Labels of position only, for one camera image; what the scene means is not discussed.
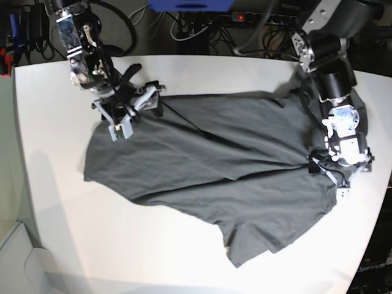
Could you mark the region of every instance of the white table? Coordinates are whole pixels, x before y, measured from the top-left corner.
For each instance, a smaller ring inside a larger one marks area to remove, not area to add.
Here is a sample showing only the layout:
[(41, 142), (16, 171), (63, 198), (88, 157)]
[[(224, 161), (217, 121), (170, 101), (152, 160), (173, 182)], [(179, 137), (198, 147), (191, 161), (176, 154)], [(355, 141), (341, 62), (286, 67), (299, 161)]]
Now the white table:
[[(117, 59), (143, 70), (137, 85), (159, 79), (167, 94), (278, 91), (292, 62), (215, 56)], [(236, 269), (217, 226), (173, 209), (134, 205), (83, 181), (85, 151), (100, 119), (94, 96), (69, 81), (66, 62), (16, 68), (24, 157), (42, 243), (70, 293), (345, 293), (371, 237), (392, 169), (392, 79), (358, 72), (367, 105), (372, 173), (352, 196), (278, 254)]]

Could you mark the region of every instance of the black cable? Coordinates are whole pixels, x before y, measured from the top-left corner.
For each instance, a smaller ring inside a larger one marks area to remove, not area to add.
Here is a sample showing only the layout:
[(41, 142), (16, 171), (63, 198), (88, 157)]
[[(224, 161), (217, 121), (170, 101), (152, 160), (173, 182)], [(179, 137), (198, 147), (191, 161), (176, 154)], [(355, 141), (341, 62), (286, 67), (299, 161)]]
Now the black cable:
[(129, 80), (135, 75), (137, 74), (139, 71), (141, 70), (141, 64), (140, 63), (136, 63), (136, 64), (132, 64), (130, 67), (128, 67), (128, 69), (124, 72), (124, 75), (122, 75), (119, 85), (123, 86), (126, 85)]
[(271, 37), (269, 37), (269, 39), (267, 40), (267, 37), (270, 35), (273, 35), (275, 32), (277, 32), (277, 29), (271, 28), (268, 31), (265, 31), (262, 37), (262, 43), (263, 43), (263, 48), (266, 50), (269, 50), (269, 45), (268, 42), (271, 41)]
[(163, 101), (163, 100), (162, 100), (162, 104), (165, 105), (167, 108), (169, 108), (176, 116), (178, 116), (179, 118), (185, 120), (187, 123), (191, 124), (197, 130), (197, 132), (200, 133), (201, 136), (205, 137), (205, 132), (201, 128), (196, 126), (192, 121), (189, 121), (187, 118), (185, 118), (183, 115), (178, 113), (171, 106), (167, 105), (167, 103), (165, 101)]
[(278, 52), (278, 51), (275, 51), (275, 50), (267, 50), (267, 49), (258, 49), (258, 50), (247, 51), (242, 56), (248, 56), (248, 55), (252, 55), (252, 54), (255, 54), (255, 53), (277, 54), (277, 55), (290, 57), (290, 58), (294, 59), (295, 61), (300, 61), (300, 59), (298, 57), (296, 57), (294, 55), (291, 55), (291, 54), (288, 54), (286, 52)]
[(49, 47), (52, 49), (52, 51), (54, 51), (58, 55), (60, 55), (63, 60), (67, 60), (67, 58), (63, 54), (61, 54), (61, 52), (59, 50), (57, 50), (57, 48), (55, 46), (53, 46), (52, 43), (48, 42), (48, 44), (49, 44)]
[(249, 54), (249, 52), (242, 52), (242, 50), (244, 50), (245, 48), (247, 48), (250, 44), (252, 44), (252, 42), (254, 40), (257, 40), (259, 33), (262, 31), (262, 29), (264, 28), (264, 25), (266, 24), (267, 20), (269, 19), (271, 12), (275, 6), (275, 4), (277, 3), (277, 0), (270, 0), (269, 2), (269, 6), (267, 7), (267, 10), (263, 13), (262, 18), (260, 20), (260, 22), (258, 23), (253, 35), (251, 35), (251, 37), (249, 38), (248, 41), (246, 41), (244, 44), (237, 46), (236, 48), (234, 48), (234, 52), (235, 54), (239, 55), (239, 56), (246, 56)]
[(120, 55), (112, 55), (112, 56), (116, 56), (116, 57), (127, 56), (132, 51), (134, 51), (136, 48), (138, 39), (137, 39), (136, 29), (135, 29), (134, 25), (132, 24), (131, 20), (129, 18), (127, 18), (127, 16), (121, 10), (119, 10), (117, 7), (115, 7), (109, 3), (103, 2), (101, 0), (90, 0), (90, 3), (101, 6), (103, 8), (106, 8), (106, 9), (114, 12), (118, 17), (120, 17), (120, 19), (122, 19), (123, 22), (125, 22), (126, 26), (128, 27), (128, 30), (132, 36), (132, 43), (131, 43), (130, 47), (126, 50), (122, 50), (122, 53)]
[(214, 49), (216, 56), (219, 56), (219, 53), (218, 53), (218, 50), (216, 49), (216, 47), (212, 43), (209, 43), (209, 45), (211, 46), (212, 49)]
[(305, 95), (307, 95), (306, 93), (306, 87), (308, 87), (308, 83), (310, 83), (312, 81), (312, 78), (306, 78), (302, 81), (302, 84), (300, 86), (300, 101), (302, 104), (302, 107), (304, 108), (304, 111), (306, 113), (306, 115), (311, 119), (311, 121), (314, 123), (314, 125), (316, 126), (316, 128), (318, 128), (319, 130), (324, 130), (325, 127), (321, 124), (320, 121), (317, 120), (317, 118), (314, 116), (313, 112), (311, 111), (311, 109), (309, 108), (309, 105), (306, 101), (306, 97)]
[(226, 35), (226, 37), (228, 37), (228, 39), (232, 42), (234, 47), (237, 47), (237, 44), (234, 42), (234, 39), (233, 39), (232, 35), (229, 33), (228, 29), (225, 28), (224, 26), (221, 27), (221, 29), (222, 29), (222, 32)]
[[(269, 38), (268, 43), (267, 43), (267, 50), (270, 50), (270, 45), (271, 45), (271, 41), (280, 33), (281, 31), (281, 24), (279, 23), (279, 26), (277, 27), (276, 31), (274, 34), (271, 35), (271, 38)], [(268, 53), (264, 54), (264, 58), (266, 58), (268, 56), (268, 58), (271, 58), (271, 56)]]
[(279, 44), (279, 46), (276, 48), (276, 51), (278, 51), (278, 52), (282, 51), (282, 50), (281, 50), (281, 49), (282, 49), (282, 46), (283, 46), (283, 44), (286, 42), (286, 39), (289, 37), (289, 35), (290, 35), (290, 28), (287, 28), (286, 33), (285, 33), (284, 36), (283, 36), (282, 42), (281, 42), (281, 43)]
[(53, 50), (51, 50), (50, 57), (46, 57), (45, 50), (43, 50), (43, 48), (40, 48), (37, 43), (36, 43), (36, 51), (39, 52), (41, 54), (42, 58), (46, 61), (51, 61), (56, 56), (56, 53)]
[(227, 40), (226, 38), (225, 38), (225, 36), (223, 35), (223, 30), (220, 28), (219, 29), (219, 31), (220, 31), (220, 37), (219, 37), (219, 39), (217, 39), (216, 41), (217, 42), (220, 42), (220, 41), (222, 41), (222, 42), (224, 42), (227, 46), (228, 46), (228, 49), (230, 50), (230, 53), (233, 55), (233, 56), (235, 56), (235, 54), (234, 54), (234, 52), (233, 52), (233, 49), (232, 49), (232, 46), (234, 47), (234, 44), (232, 44), (231, 43), (231, 41), (229, 41), (229, 40)]
[(170, 12), (165, 12), (169, 17), (171, 17), (172, 19), (174, 19), (174, 21), (182, 28), (186, 27), (186, 24), (182, 24), (181, 19), (178, 20), (174, 15), (172, 15)]
[(342, 186), (342, 187), (345, 187), (345, 186), (347, 185), (348, 181), (347, 181), (347, 179), (346, 179), (344, 173), (341, 172), (340, 170), (333, 170), (332, 168), (325, 167), (325, 166), (322, 165), (320, 162), (317, 163), (317, 166), (318, 166), (319, 168), (323, 168), (324, 170), (328, 170), (329, 172), (333, 172), (333, 173), (338, 173), (338, 174), (340, 174), (340, 175), (342, 176), (341, 186)]

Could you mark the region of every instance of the gray t-shirt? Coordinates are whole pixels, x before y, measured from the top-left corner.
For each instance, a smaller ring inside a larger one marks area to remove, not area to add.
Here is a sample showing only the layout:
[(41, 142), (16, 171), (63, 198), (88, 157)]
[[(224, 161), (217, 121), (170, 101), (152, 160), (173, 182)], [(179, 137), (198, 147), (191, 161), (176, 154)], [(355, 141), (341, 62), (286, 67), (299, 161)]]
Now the gray t-shirt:
[[(107, 122), (94, 131), (85, 180), (133, 203), (166, 205), (222, 230), (239, 267), (277, 252), (336, 204), (336, 187), (309, 174), (311, 147), (325, 134), (305, 115), (296, 91), (176, 96), (164, 117), (141, 113), (128, 140), (112, 142)], [(319, 103), (311, 109), (320, 116)]]

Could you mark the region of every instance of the cable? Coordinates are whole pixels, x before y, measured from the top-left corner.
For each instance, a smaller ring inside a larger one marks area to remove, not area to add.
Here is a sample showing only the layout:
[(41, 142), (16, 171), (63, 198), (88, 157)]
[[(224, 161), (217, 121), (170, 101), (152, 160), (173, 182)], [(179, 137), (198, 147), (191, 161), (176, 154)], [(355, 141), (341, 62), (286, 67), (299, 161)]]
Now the cable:
[(322, 165), (322, 164), (320, 164), (320, 163), (317, 163), (317, 166), (318, 166), (319, 168), (323, 168), (324, 170), (328, 170), (329, 172), (340, 174), (340, 175), (342, 176), (341, 186), (342, 186), (342, 187), (345, 187), (345, 186), (347, 185), (347, 183), (348, 183), (348, 182), (347, 182), (347, 179), (346, 179), (344, 173), (341, 172), (340, 170), (333, 170), (333, 169), (331, 169), (331, 168), (325, 167), (324, 165)]
[(50, 57), (45, 56), (45, 50), (43, 48), (39, 48), (38, 44), (35, 45), (36, 51), (39, 52), (42, 56), (42, 58), (46, 61), (51, 61), (53, 58), (55, 58), (56, 54), (53, 50), (51, 50), (51, 55)]
[(234, 39), (232, 38), (232, 35), (230, 35), (230, 33), (228, 32), (228, 29), (225, 28), (224, 26), (220, 28), (221, 33), (223, 33), (228, 39), (229, 41), (231, 41), (231, 43), (233, 44), (234, 47), (237, 46), (237, 44), (234, 42)]
[(231, 41), (229, 41), (229, 40), (227, 40), (226, 38), (225, 38), (225, 36), (223, 35), (223, 30), (221, 29), (221, 28), (219, 28), (219, 32), (220, 32), (220, 36), (219, 36), (219, 38), (217, 39), (217, 40), (215, 40), (215, 43), (218, 43), (218, 42), (223, 42), (223, 43), (225, 43), (227, 46), (228, 46), (228, 49), (230, 50), (230, 53), (233, 55), (233, 56), (235, 56), (235, 54), (234, 54), (234, 52), (233, 52), (233, 49), (232, 49), (232, 46), (233, 47), (235, 47), (235, 45), (231, 42)]
[(308, 86), (308, 83), (310, 83), (312, 81), (311, 77), (305, 78), (300, 86), (300, 101), (301, 101), (301, 105), (304, 108), (304, 111), (306, 113), (306, 115), (310, 118), (310, 120), (314, 123), (314, 125), (316, 126), (316, 128), (318, 128), (318, 130), (324, 130), (325, 127), (321, 124), (320, 121), (318, 121), (318, 119), (314, 116), (313, 112), (311, 111), (311, 109), (309, 108), (309, 105), (306, 101), (305, 95), (307, 95), (306, 92), (306, 87)]
[(286, 39), (290, 37), (290, 28), (287, 28), (286, 33), (283, 36), (282, 42), (279, 44), (279, 46), (276, 48), (276, 51), (282, 52), (282, 46), (286, 42)]
[(190, 40), (190, 39), (193, 39), (194, 37), (199, 36), (200, 34), (203, 34), (203, 33), (209, 28), (209, 26), (210, 26), (212, 23), (213, 23), (213, 22), (210, 21), (210, 22), (208, 23), (208, 25), (207, 25), (205, 28), (203, 28), (201, 31), (197, 32), (197, 33), (194, 34), (194, 35), (191, 35), (191, 36), (186, 37), (186, 38), (183, 38), (183, 39), (177, 39), (177, 38), (174, 36), (174, 34), (173, 34), (173, 28), (174, 28), (174, 25), (176, 24), (176, 22), (174, 21), (173, 24), (171, 25), (171, 28), (170, 28), (170, 35), (171, 35), (171, 37), (172, 37), (174, 40), (176, 40), (177, 42), (188, 41), (188, 40)]
[(278, 32), (277, 29), (271, 28), (270, 30), (267, 30), (267, 31), (265, 31), (263, 33), (262, 44), (263, 44), (263, 48), (264, 49), (266, 49), (266, 50), (270, 49), (269, 47), (270, 47), (271, 40), (274, 37), (276, 32)]
[(49, 47), (53, 50), (53, 51), (55, 51), (58, 55), (60, 55), (61, 56), (61, 58), (63, 59), (63, 60), (67, 60), (67, 58), (55, 47), (55, 46), (53, 46), (53, 44), (52, 43), (50, 43), (49, 42)]
[[(276, 30), (275, 33), (271, 36), (271, 38), (269, 38), (268, 44), (267, 44), (267, 48), (265, 48), (265, 49), (267, 49), (267, 50), (270, 49), (271, 41), (280, 33), (280, 31), (281, 31), (281, 24), (279, 23), (279, 26), (277, 27), (277, 30)], [(265, 54), (264, 54), (264, 58), (266, 58), (267, 55), (268, 55), (268, 58), (271, 59), (271, 56), (270, 56), (268, 53), (265, 53)]]
[(202, 137), (206, 137), (205, 132), (199, 128), (198, 126), (196, 126), (193, 122), (189, 121), (187, 118), (185, 118), (183, 115), (179, 114), (176, 110), (174, 110), (171, 106), (167, 105), (167, 103), (165, 101), (162, 100), (162, 104), (165, 105), (167, 108), (169, 108), (176, 116), (178, 116), (179, 118), (185, 120), (187, 123), (191, 124), (196, 130), (197, 132), (202, 136)]
[(160, 12), (158, 14), (158, 17), (148, 26), (149, 29), (151, 29), (157, 22), (159, 22), (160, 18), (163, 16), (163, 12)]
[(155, 28), (155, 31), (153, 32), (152, 36), (149, 37), (149, 40), (153, 40), (153, 39), (155, 38), (155, 36), (157, 36), (158, 30), (159, 30), (159, 28), (160, 28), (160, 25), (162, 24), (162, 22), (163, 22), (163, 20), (164, 20), (165, 17), (166, 17), (166, 14), (165, 14), (165, 13), (160, 14), (160, 16), (159, 16), (160, 19), (159, 19), (159, 21), (158, 21), (158, 25), (157, 25), (157, 27)]
[(177, 18), (175, 18), (170, 12), (165, 12), (169, 17), (171, 17), (175, 22), (177, 22), (177, 24), (182, 27), (185, 28), (186, 24), (182, 24), (181, 22), (181, 18), (178, 20)]
[(211, 43), (209, 45), (211, 46), (212, 49), (214, 49), (215, 55), (219, 56), (219, 53), (218, 53), (218, 50), (216, 50), (216, 47), (213, 44), (211, 44)]
[(130, 45), (130, 47), (128, 49), (123, 50), (119, 56), (117, 56), (117, 55), (114, 55), (114, 56), (115, 57), (123, 57), (123, 56), (129, 55), (129, 53), (134, 51), (136, 48), (138, 39), (137, 39), (137, 33), (135, 30), (135, 27), (132, 24), (131, 20), (129, 18), (127, 18), (127, 16), (121, 10), (119, 10), (117, 7), (115, 7), (109, 3), (103, 2), (101, 0), (90, 0), (90, 3), (101, 6), (103, 8), (106, 8), (106, 9), (112, 11), (113, 13), (117, 14), (117, 16), (120, 17), (120, 19), (122, 19), (122, 21), (125, 22), (126, 26), (128, 27), (128, 30), (132, 36), (132, 44)]
[(271, 12), (272, 12), (272, 9), (274, 8), (276, 3), (277, 3), (277, 0), (270, 0), (269, 6), (267, 7), (266, 12), (263, 13), (263, 16), (262, 16), (260, 22), (258, 23), (258, 25), (255, 29), (255, 32), (253, 33), (253, 35), (251, 35), (251, 37), (249, 38), (248, 41), (246, 41), (244, 44), (239, 45), (236, 48), (234, 48), (235, 54), (237, 54), (239, 56), (246, 56), (249, 54), (249, 52), (242, 52), (242, 50), (245, 49), (246, 47), (248, 47), (254, 40), (256, 40), (258, 38), (259, 33), (264, 28), (264, 25), (266, 24), (267, 20), (269, 19)]
[(271, 54), (277, 54), (277, 55), (282, 55), (282, 56), (287, 56), (290, 57), (292, 59), (294, 59), (295, 61), (299, 62), (300, 59), (294, 55), (288, 54), (286, 52), (278, 52), (275, 50), (268, 50), (268, 49), (258, 49), (258, 50), (252, 50), (252, 51), (247, 51), (244, 52), (241, 56), (248, 56), (248, 55), (252, 55), (254, 53), (271, 53)]
[(135, 17), (136, 14), (138, 14), (138, 13), (141, 12), (141, 15), (140, 15), (139, 19), (138, 19), (135, 23), (132, 23), (134, 26), (138, 25), (139, 22), (141, 22), (141, 20), (142, 20), (143, 17), (145, 16), (145, 13), (146, 13), (146, 11), (147, 11), (147, 7), (148, 7), (148, 4), (146, 4), (146, 5), (142, 6), (142, 7), (140, 7), (139, 9), (135, 10), (135, 11), (132, 12), (130, 15), (128, 15), (128, 18), (132, 21), (133, 17)]

